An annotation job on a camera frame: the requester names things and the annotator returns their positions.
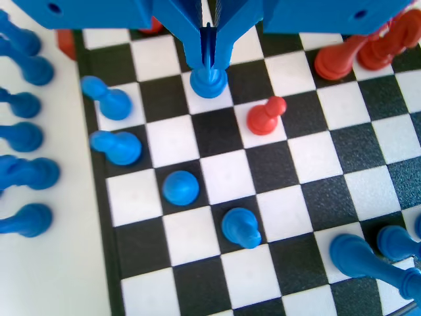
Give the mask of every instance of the red pawn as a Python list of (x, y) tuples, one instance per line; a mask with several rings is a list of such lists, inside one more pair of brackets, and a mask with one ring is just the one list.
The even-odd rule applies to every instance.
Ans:
[(278, 125), (278, 116), (283, 115), (287, 103), (281, 97), (271, 97), (265, 105), (256, 105), (247, 114), (247, 126), (256, 135), (272, 133)]

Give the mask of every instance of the blue pawn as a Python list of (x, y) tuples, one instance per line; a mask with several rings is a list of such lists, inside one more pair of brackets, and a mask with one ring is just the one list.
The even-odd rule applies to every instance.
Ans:
[(189, 205), (199, 195), (199, 183), (190, 172), (175, 171), (165, 178), (162, 194), (174, 205)]
[(113, 134), (103, 130), (96, 131), (89, 137), (91, 147), (102, 153), (115, 165), (126, 166), (140, 157), (142, 145), (131, 133)]
[(0, 234), (17, 232), (23, 237), (36, 237), (45, 232), (53, 221), (53, 213), (44, 204), (27, 204), (14, 216), (0, 220)]
[(3, 33), (14, 48), (25, 55), (35, 56), (41, 50), (41, 40), (33, 31), (20, 29), (9, 21), (9, 15), (0, 9), (0, 33)]
[(0, 156), (0, 190), (14, 185), (43, 190), (53, 186), (59, 176), (58, 164), (50, 159), (28, 161), (12, 155)]
[(222, 219), (222, 232), (230, 242), (243, 248), (253, 249), (262, 242), (257, 219), (248, 209), (236, 207), (228, 211)]
[(377, 258), (361, 237), (342, 234), (330, 245), (330, 257), (334, 265), (352, 278), (378, 278), (399, 290), (406, 299), (421, 303), (421, 272), (415, 268), (402, 270)]
[(12, 126), (0, 125), (0, 138), (6, 139), (13, 150), (27, 153), (41, 146), (43, 134), (35, 124), (21, 122)]
[(10, 94), (6, 89), (0, 88), (0, 102), (7, 102), (17, 117), (30, 119), (36, 116), (41, 109), (39, 99), (29, 92)]
[(54, 77), (51, 63), (40, 56), (27, 56), (0, 36), (0, 56), (10, 57), (21, 69), (24, 79), (35, 86), (44, 86)]
[(109, 89), (97, 77), (84, 76), (82, 91), (91, 99), (99, 101), (99, 110), (110, 120), (125, 119), (132, 110), (132, 102), (125, 92), (119, 89)]
[(190, 84), (194, 92), (207, 99), (220, 95), (228, 83), (228, 76), (225, 70), (212, 68), (210, 31), (211, 24), (208, 23), (205, 29), (205, 32), (207, 33), (204, 57), (205, 67), (194, 69), (190, 76)]

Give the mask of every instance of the black square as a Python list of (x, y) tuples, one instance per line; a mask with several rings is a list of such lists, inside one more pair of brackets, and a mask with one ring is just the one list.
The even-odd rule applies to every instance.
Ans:
[(282, 295), (328, 284), (313, 233), (269, 244)]
[(421, 157), (387, 166), (401, 209), (421, 204)]
[(421, 47), (408, 48), (402, 54), (396, 56), (392, 61), (392, 68), (395, 72), (421, 69)]
[(189, 113), (181, 75), (140, 83), (147, 122)]
[(382, 303), (374, 278), (351, 278), (332, 284), (337, 316), (382, 316)]
[(316, 60), (316, 56), (317, 56), (318, 52), (319, 52), (319, 49), (314, 49), (312, 51), (306, 51), (305, 52), (305, 55), (307, 57), (307, 61), (309, 62), (311, 74), (313, 76), (314, 83), (316, 84), (317, 89), (334, 86), (336, 84), (344, 84), (346, 82), (351, 82), (351, 81), (357, 80), (355, 78), (354, 70), (351, 70), (351, 72), (348, 75), (346, 75), (345, 77), (343, 77), (342, 79), (339, 79), (339, 80), (326, 80), (326, 79), (323, 79), (322, 77), (320, 77), (318, 75), (315, 67), (314, 67), (314, 61)]
[(298, 184), (287, 142), (246, 149), (256, 193)]
[(282, 115), (282, 122), (288, 138), (328, 129), (317, 92), (290, 95), (284, 99), (287, 103), (287, 111)]
[(256, 24), (260, 46), (265, 57), (302, 51), (303, 44), (299, 34), (271, 34), (263, 33), (263, 23)]
[(142, 152), (141, 152), (140, 158), (136, 162), (127, 166), (115, 165), (114, 163), (111, 163), (105, 157), (104, 153), (98, 153), (102, 155), (105, 160), (105, 176), (107, 178), (110, 178), (112, 176), (120, 176), (121, 174), (127, 174), (127, 173), (132, 173), (132, 172), (152, 168), (151, 153), (149, 152), (149, 145), (147, 142), (145, 125), (133, 126), (133, 127), (125, 128), (122, 130), (112, 131), (113, 134), (116, 134), (119, 132), (129, 132), (129, 133), (132, 133), (134, 136), (136, 136), (142, 144)]
[(387, 262), (392, 262), (388, 258), (385, 258), (377, 247), (377, 235), (379, 231), (387, 225), (397, 225), (406, 228), (405, 221), (402, 216), (402, 212), (394, 212), (383, 216), (376, 217), (374, 219), (367, 219), (366, 221), (360, 222), (364, 239), (368, 242), (374, 253), (383, 257)]
[(343, 176), (302, 184), (301, 189), (314, 230), (358, 222)]
[(130, 44), (95, 49), (89, 54), (90, 74), (108, 86), (136, 82)]
[(386, 164), (371, 123), (332, 130), (330, 135), (344, 173)]
[(234, 108), (200, 113), (191, 117), (200, 157), (243, 148)]
[(220, 257), (173, 268), (182, 315), (200, 316), (231, 309)]
[(264, 61), (232, 65), (226, 72), (234, 104), (268, 99), (274, 95)]
[[(190, 172), (199, 183), (199, 196), (197, 199), (189, 205), (177, 206), (168, 202), (162, 195), (162, 185), (164, 184), (165, 178), (174, 171), (187, 171)], [(203, 181), (202, 168), (198, 160), (188, 161), (185, 163), (178, 163), (177, 165), (170, 165), (155, 169), (157, 175), (157, 183), (159, 187), (159, 196), (161, 197), (162, 211), (164, 215), (185, 211), (188, 209), (196, 209), (198, 207), (208, 205), (208, 195), (206, 193), (205, 182)]]
[(171, 267), (162, 218), (114, 229), (122, 278)]
[(234, 310), (234, 316), (285, 316), (285, 309), (280, 298), (248, 305)]
[(259, 224), (259, 232), (262, 235), (262, 244), (267, 243), (266, 235), (263, 229), (262, 218), (260, 216), (259, 206), (257, 205), (256, 196), (243, 197), (242, 199), (235, 199), (232, 201), (211, 205), (213, 222), (215, 224), (216, 236), (218, 237), (219, 248), (221, 253), (228, 253), (243, 249), (240, 245), (230, 242), (222, 233), (222, 219), (225, 214), (235, 208), (243, 207), (253, 212)]
[(358, 85), (372, 120), (408, 113), (395, 76), (360, 81)]

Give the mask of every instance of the chess piece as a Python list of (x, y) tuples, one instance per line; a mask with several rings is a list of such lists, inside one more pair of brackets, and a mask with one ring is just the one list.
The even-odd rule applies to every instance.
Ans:
[(281, 97), (270, 97), (267, 104), (256, 105), (247, 114), (247, 127), (256, 135), (272, 133), (278, 125), (279, 116), (287, 109)]
[(189, 205), (199, 195), (199, 183), (190, 172), (175, 171), (165, 178), (162, 194), (171, 204)]
[(58, 164), (50, 159), (28, 161), (12, 155), (0, 156), (0, 190), (13, 185), (43, 190), (53, 186), (59, 176)]
[(24, 119), (36, 116), (41, 109), (41, 101), (29, 92), (13, 95), (6, 89), (0, 88), (0, 102), (9, 103), (13, 114)]
[(248, 209), (229, 210), (222, 219), (222, 232), (230, 242), (243, 248), (253, 249), (262, 242), (257, 219)]
[(91, 99), (99, 102), (99, 110), (110, 120), (122, 120), (132, 110), (132, 102), (120, 89), (109, 89), (105, 83), (94, 76), (82, 78), (82, 90)]
[(44, 86), (54, 77), (51, 63), (40, 56), (27, 56), (16, 50), (10, 43), (0, 36), (0, 56), (12, 59), (21, 69), (24, 79), (35, 86)]
[(44, 204), (27, 204), (14, 216), (0, 220), (0, 234), (17, 232), (32, 238), (44, 233), (53, 221), (53, 213)]
[(358, 62), (368, 70), (382, 69), (407, 47), (418, 45), (420, 38), (421, 11), (413, 9), (404, 13), (384, 37), (367, 42), (358, 53)]
[(105, 153), (107, 159), (115, 165), (131, 165), (141, 154), (140, 141), (131, 133), (113, 134), (99, 130), (91, 134), (89, 141), (94, 150)]
[(421, 272), (415, 268), (402, 270), (382, 261), (361, 237), (339, 235), (330, 245), (330, 257), (344, 275), (378, 278), (396, 287), (404, 299), (421, 303)]
[(421, 259), (421, 243), (413, 240), (400, 226), (383, 227), (377, 235), (377, 246), (390, 260), (400, 261), (412, 255)]
[(6, 139), (13, 150), (27, 153), (41, 146), (43, 134), (35, 124), (20, 122), (12, 126), (0, 125), (0, 138)]

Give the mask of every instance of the red chess piece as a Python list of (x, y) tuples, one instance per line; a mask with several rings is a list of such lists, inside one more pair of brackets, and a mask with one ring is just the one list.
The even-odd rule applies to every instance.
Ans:
[(267, 135), (278, 125), (278, 117), (287, 109), (281, 97), (271, 97), (265, 105), (256, 105), (247, 114), (247, 126), (256, 135)]
[(389, 33), (366, 43), (358, 53), (358, 62), (368, 70), (379, 70), (407, 47), (415, 47), (421, 38), (421, 11), (410, 10), (391, 27)]

